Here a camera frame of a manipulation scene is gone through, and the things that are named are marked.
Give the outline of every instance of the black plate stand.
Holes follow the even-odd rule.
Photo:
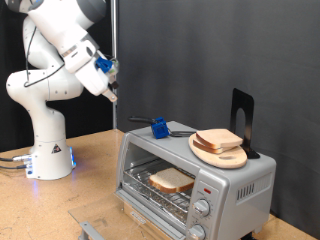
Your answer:
[[[242,148],[246,152],[248,159],[258,159],[260,155],[250,148],[252,136],[252,121],[254,100],[253,97],[234,88],[232,96],[230,131],[236,133],[237,112],[242,108],[245,114],[245,131]]]

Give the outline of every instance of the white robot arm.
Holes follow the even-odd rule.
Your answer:
[[[38,68],[13,73],[7,80],[8,94],[28,111],[34,130],[29,154],[13,159],[25,162],[28,178],[58,179],[75,163],[66,144],[64,116],[46,102],[78,97],[83,85],[94,95],[117,99],[108,84],[116,86],[118,62],[107,60],[86,31],[104,16],[106,5],[103,0],[5,2],[9,9],[29,15],[23,42],[28,62]]]
[[[66,69],[93,95],[103,94],[114,102],[109,89],[119,63],[108,61],[88,29],[106,12],[105,0],[37,0],[28,11],[42,35],[58,50]]]

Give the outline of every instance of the metal bracket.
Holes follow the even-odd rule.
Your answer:
[[[89,240],[89,237],[91,237],[92,240],[105,240],[88,221],[81,222],[80,226],[82,228],[82,232],[78,237],[79,240]]]

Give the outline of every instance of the toaster oven feet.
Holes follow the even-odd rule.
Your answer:
[[[245,235],[244,237],[242,237],[241,240],[257,240],[257,239],[252,237],[252,232],[251,232],[251,233],[248,233],[247,235]]]

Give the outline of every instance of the toaster oven knob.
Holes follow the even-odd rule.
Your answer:
[[[188,231],[189,238],[194,240],[203,240],[206,237],[204,229],[200,225],[194,225]]]
[[[195,210],[195,212],[199,213],[202,217],[207,216],[210,211],[209,203],[203,199],[192,204],[192,208]]]

